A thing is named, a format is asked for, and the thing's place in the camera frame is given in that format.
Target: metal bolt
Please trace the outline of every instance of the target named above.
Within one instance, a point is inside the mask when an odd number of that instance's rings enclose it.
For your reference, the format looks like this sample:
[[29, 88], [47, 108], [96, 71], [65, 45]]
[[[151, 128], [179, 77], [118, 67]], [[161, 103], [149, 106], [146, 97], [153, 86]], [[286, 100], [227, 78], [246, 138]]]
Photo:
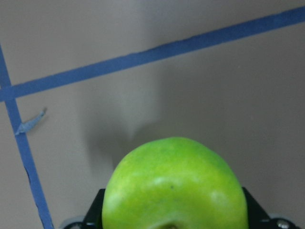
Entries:
[[277, 226], [281, 229], [289, 229], [290, 228], [290, 224], [283, 220], [283, 219], [279, 219], [277, 222], [276, 222]]

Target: gray wall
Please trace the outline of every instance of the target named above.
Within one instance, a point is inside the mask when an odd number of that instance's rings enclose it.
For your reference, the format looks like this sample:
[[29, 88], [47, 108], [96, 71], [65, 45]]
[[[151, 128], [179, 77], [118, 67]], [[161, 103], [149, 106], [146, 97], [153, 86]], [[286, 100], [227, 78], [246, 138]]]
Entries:
[[[305, 5], [290, 0], [2, 1], [12, 84]], [[305, 226], [305, 24], [17, 99], [55, 228], [84, 215], [134, 147], [180, 135], [219, 153], [269, 213]], [[42, 228], [0, 103], [0, 221]]]

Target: torn tape piece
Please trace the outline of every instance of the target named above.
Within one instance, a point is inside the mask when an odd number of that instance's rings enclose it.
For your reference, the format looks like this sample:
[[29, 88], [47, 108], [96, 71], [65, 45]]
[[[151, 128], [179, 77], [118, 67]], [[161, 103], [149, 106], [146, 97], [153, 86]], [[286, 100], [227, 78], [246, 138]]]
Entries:
[[25, 123], [21, 123], [20, 126], [18, 127], [17, 132], [15, 133], [15, 135], [19, 135], [20, 133], [26, 133], [28, 131], [30, 131], [31, 129], [33, 129], [37, 123], [42, 119], [42, 117], [45, 115], [44, 111], [41, 111], [39, 113], [38, 116], [36, 116], [35, 118], [25, 122]]

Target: blue tape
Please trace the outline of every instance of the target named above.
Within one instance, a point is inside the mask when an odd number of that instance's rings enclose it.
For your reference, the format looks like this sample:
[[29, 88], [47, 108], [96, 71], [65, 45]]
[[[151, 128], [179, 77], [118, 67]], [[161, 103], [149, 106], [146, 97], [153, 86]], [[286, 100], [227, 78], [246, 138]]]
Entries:
[[[0, 86], [7, 88], [10, 86], [10, 78], [5, 65], [2, 49], [0, 47]], [[18, 130], [21, 123], [21, 117], [15, 99], [6, 100], [5, 105], [10, 118], [14, 133]], [[45, 196], [39, 181], [36, 171], [35, 163], [31, 154], [30, 145], [26, 134], [19, 134], [15, 136], [23, 166], [28, 174], [30, 188], [34, 197], [35, 204], [38, 209], [38, 214], [43, 224], [44, 229], [53, 229], [51, 215], [47, 206]]]
[[18, 84], [0, 90], [0, 102], [55, 87], [67, 85], [93, 77], [132, 68], [142, 64], [162, 60], [187, 52], [196, 51], [224, 42], [230, 42], [262, 32], [279, 29], [305, 21], [305, 7], [288, 10], [279, 14], [270, 15], [253, 21], [244, 22], [227, 28], [200, 34], [186, 40], [161, 45], [156, 48], [132, 53], [98, 62], [67, 72], [50, 75], [45, 78]]

